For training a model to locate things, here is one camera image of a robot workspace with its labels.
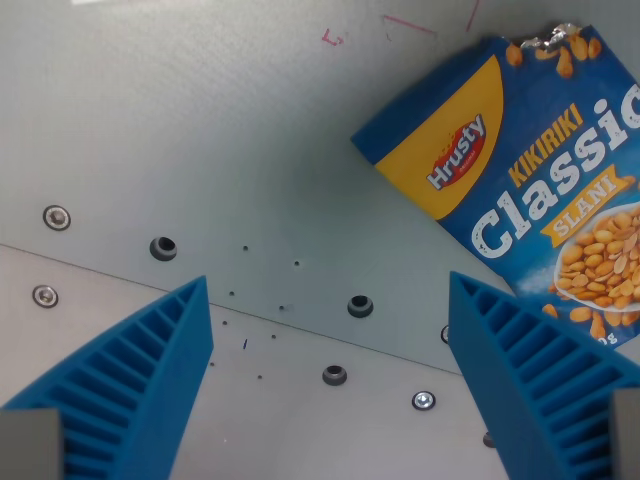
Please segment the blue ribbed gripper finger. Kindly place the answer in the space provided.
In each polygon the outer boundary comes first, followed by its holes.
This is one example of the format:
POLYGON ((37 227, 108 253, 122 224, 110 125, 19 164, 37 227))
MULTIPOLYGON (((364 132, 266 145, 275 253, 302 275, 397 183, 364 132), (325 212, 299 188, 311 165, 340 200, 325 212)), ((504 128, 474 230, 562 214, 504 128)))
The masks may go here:
POLYGON ((53 409, 66 479, 167 479, 214 349, 198 277, 52 367, 6 410, 53 409))
POLYGON ((448 345, 511 479, 611 479, 615 391, 639 367, 546 313, 450 274, 448 345))

